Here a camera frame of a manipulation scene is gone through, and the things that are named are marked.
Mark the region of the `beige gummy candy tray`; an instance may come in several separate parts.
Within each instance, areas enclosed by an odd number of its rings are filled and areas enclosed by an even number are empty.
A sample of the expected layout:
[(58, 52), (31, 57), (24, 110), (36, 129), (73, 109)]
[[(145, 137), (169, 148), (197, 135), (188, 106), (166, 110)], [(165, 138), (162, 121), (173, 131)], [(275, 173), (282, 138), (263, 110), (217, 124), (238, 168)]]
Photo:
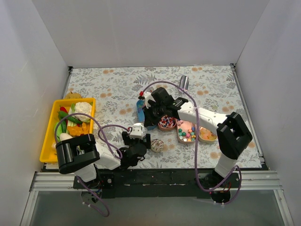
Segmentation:
[(204, 127), (199, 127), (198, 140), (205, 144), (211, 144), (217, 141), (217, 136)]

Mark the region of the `blue candy tray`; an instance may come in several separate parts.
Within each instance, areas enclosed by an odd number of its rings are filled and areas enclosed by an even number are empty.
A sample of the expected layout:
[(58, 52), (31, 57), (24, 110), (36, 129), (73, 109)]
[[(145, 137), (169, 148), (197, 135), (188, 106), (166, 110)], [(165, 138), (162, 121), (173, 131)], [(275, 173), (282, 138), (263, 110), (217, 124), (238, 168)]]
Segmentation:
[[(144, 100), (138, 99), (137, 103), (136, 103), (136, 107), (137, 107), (137, 117), (138, 117), (138, 122), (143, 123), (144, 124), (144, 108), (145, 108), (145, 103)], [(148, 130), (152, 130), (156, 128), (155, 126), (151, 126), (151, 127), (146, 127)]]

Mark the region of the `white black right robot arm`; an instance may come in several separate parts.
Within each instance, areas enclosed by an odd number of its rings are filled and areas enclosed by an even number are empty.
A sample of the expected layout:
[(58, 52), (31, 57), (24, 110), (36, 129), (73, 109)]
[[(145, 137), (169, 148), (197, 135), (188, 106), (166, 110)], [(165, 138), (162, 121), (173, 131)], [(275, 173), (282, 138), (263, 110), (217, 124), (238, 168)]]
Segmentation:
[(145, 127), (159, 123), (167, 115), (191, 122), (197, 126), (196, 129), (203, 127), (216, 135), (222, 155), (214, 169), (213, 183), (218, 187), (229, 183), (229, 172), (253, 139), (240, 114), (232, 112), (226, 115), (197, 108), (193, 101), (182, 97), (174, 99), (163, 87), (153, 92), (140, 92), (139, 98), (145, 103)]

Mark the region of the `pink lollipop tray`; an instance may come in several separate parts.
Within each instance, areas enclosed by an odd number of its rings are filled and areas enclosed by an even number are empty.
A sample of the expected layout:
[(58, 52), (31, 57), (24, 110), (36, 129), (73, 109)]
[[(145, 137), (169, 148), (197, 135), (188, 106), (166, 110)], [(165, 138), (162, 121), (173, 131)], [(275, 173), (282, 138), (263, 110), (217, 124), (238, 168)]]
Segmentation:
[(176, 127), (176, 124), (177, 124), (176, 118), (165, 115), (158, 122), (158, 128), (161, 131), (171, 131)]

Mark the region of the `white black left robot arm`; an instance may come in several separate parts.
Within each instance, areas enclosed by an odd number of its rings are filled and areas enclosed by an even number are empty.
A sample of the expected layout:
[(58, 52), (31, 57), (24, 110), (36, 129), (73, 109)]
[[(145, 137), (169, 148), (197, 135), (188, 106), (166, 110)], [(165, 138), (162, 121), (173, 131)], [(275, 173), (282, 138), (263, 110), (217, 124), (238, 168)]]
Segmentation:
[(117, 159), (107, 147), (96, 142), (92, 134), (80, 137), (60, 134), (60, 141), (55, 146), (59, 173), (74, 173), (89, 188), (96, 188), (100, 183), (100, 177), (96, 173), (98, 168), (126, 170), (136, 166), (139, 161), (145, 159), (147, 150), (151, 149), (151, 135), (147, 133), (139, 139), (131, 138), (127, 132), (122, 132), (122, 138), (126, 146), (120, 148), (122, 159)]

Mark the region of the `clear glass jar lid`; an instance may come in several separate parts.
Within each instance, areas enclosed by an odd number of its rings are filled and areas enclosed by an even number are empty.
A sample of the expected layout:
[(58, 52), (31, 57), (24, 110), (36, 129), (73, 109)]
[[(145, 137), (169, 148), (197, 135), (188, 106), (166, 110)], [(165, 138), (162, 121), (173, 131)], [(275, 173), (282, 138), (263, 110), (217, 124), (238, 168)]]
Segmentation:
[(133, 128), (132, 131), (137, 136), (144, 137), (147, 134), (147, 128), (144, 127), (143, 123), (140, 123), (140, 122), (139, 123), (135, 123), (132, 128)]

